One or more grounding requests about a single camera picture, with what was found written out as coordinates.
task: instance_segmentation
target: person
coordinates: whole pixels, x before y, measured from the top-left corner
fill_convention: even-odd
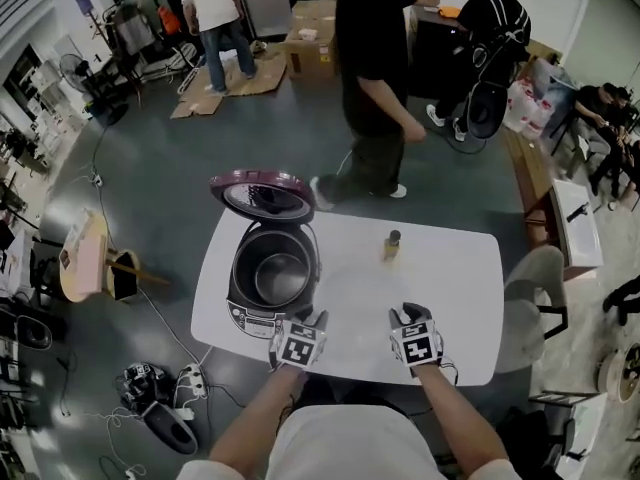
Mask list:
[[[517,480],[497,433],[437,366],[413,367],[458,465],[470,480]],[[222,434],[208,461],[193,461],[178,480],[253,478],[270,453],[267,480],[444,480],[415,425],[393,406],[357,386],[341,405],[326,379],[311,376],[280,427],[305,374],[275,371]]]
[[[611,294],[604,300],[602,309],[605,313],[608,313],[611,308],[618,308],[618,323],[621,326],[627,325],[629,320],[629,313],[640,313],[640,298],[631,300],[625,300],[627,297],[637,295],[640,293],[640,277],[629,281],[622,285],[617,290],[611,292]]]
[[[406,109],[409,55],[403,9],[439,2],[338,0],[343,108],[355,140],[346,173],[311,180],[321,210],[361,193],[406,196],[407,189],[398,183],[404,143],[421,142],[426,131]]]
[[[610,105],[606,119],[608,126],[604,126],[598,130],[598,134],[604,138],[611,147],[611,153],[605,157],[600,163],[596,171],[589,176],[589,183],[593,195],[598,195],[598,186],[602,178],[608,173],[612,173],[611,196],[612,201],[608,206],[610,210],[615,210],[618,201],[624,201],[636,189],[637,182],[640,181],[637,169],[635,167],[638,149],[629,145],[629,135],[627,133],[627,124],[629,120],[629,101],[631,96],[624,87],[618,88],[614,103]],[[630,182],[627,185],[623,197],[620,198],[620,171],[629,176]]]
[[[473,64],[473,45],[490,38],[499,27],[522,30],[522,42],[510,51],[508,58],[496,57],[490,63],[483,79],[501,85],[510,85],[514,66],[529,58],[525,47],[531,39],[531,19],[518,0],[469,0],[457,18],[458,28],[465,36],[465,46],[454,52],[450,84],[437,105],[427,105],[427,115],[438,127],[443,128],[456,108],[469,95],[478,82],[479,73]],[[460,118],[453,120],[455,139],[464,142],[467,131],[468,102]]]
[[[256,76],[256,64],[242,31],[244,11],[241,0],[182,0],[184,16],[192,35],[200,34],[204,45],[211,86],[207,90],[224,96],[229,93],[220,61],[222,34],[229,36],[238,52],[240,70],[247,79]]]
[[[609,126],[604,116],[607,115],[616,93],[616,87],[610,83],[600,87],[587,85],[578,91],[574,107],[577,119],[571,123],[575,153],[567,168],[567,178],[573,178],[576,169],[585,160],[585,154],[580,147],[580,137],[588,143],[589,149],[594,153],[608,155],[611,152],[611,147],[598,130]]]

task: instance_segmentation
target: white chair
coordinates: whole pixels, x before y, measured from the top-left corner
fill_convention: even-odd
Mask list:
[[[546,245],[531,251],[511,272],[504,288],[504,321],[496,372],[527,368],[544,353],[545,341],[569,328],[564,291],[564,256]],[[551,306],[536,304],[536,291],[542,289]],[[562,323],[544,332],[542,313],[560,315]]]

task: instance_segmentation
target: gray floor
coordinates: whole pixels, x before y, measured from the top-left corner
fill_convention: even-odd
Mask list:
[[[147,87],[144,107],[132,105],[108,131],[96,163],[115,244],[135,250],[148,270],[172,280],[168,289],[145,288],[178,336],[201,357],[208,347],[191,337],[192,301],[223,210],[208,193],[209,178],[245,167],[281,169],[309,179],[337,170],[350,136],[337,82],[294,85],[285,79],[277,93],[226,100],[215,116],[206,118],[170,120],[176,99],[175,85]],[[426,120],[424,102],[413,100],[410,106]],[[99,131],[96,125],[85,130],[64,166],[44,215],[47,238],[64,239],[82,206],[100,209],[92,186],[86,181],[70,184],[85,174],[78,170],[91,160]],[[481,155],[462,156],[432,133],[424,144],[408,148],[401,181],[409,190],[403,201],[366,198],[337,211],[491,233],[499,241],[505,272],[526,253],[520,197],[501,142],[492,142]],[[212,301],[212,310],[224,311],[223,301]],[[153,362],[177,374],[189,358],[142,298],[121,304],[95,296],[81,304],[58,305],[56,311],[68,319],[67,346],[52,354],[23,354],[45,378],[44,386],[36,389],[41,404],[34,409],[34,419],[41,430],[34,436],[35,453],[47,480],[102,478],[98,458],[111,456],[105,420],[85,413],[109,414],[120,405],[113,380],[130,363]],[[66,357],[70,349],[77,356],[77,370],[70,375],[66,395],[71,416],[63,417],[59,400],[64,372],[55,355]],[[212,352],[205,366],[210,382],[229,386],[241,402],[248,401],[267,376],[265,364],[220,350]],[[497,423],[511,405],[526,402],[530,375],[525,370],[497,376],[488,386],[464,391]],[[407,412],[426,409],[416,388],[380,389]],[[213,393],[210,425],[206,402],[192,404],[199,457],[239,411],[221,390]],[[418,417],[417,423],[434,452],[444,452],[432,418]],[[113,434],[122,457],[144,464],[147,478],[172,479],[185,461],[135,421],[123,421]],[[111,478],[119,478],[109,471]]]

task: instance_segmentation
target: cardboard sheet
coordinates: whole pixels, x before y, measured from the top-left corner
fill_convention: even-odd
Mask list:
[[[240,71],[237,58],[224,63],[229,89],[229,96],[226,97],[263,94],[278,88],[287,67],[284,54],[275,49],[267,50],[256,58],[256,64],[258,74],[253,80],[247,80]],[[171,119],[215,114],[224,98],[207,91],[206,87],[210,84],[209,70],[203,66],[180,97],[180,103],[171,115]]]

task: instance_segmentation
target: olive pants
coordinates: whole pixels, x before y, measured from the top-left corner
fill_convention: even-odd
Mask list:
[[[380,137],[365,137],[354,132],[351,167],[340,175],[322,176],[320,193],[332,203],[367,193],[389,196],[398,190],[398,176],[404,156],[401,131]]]

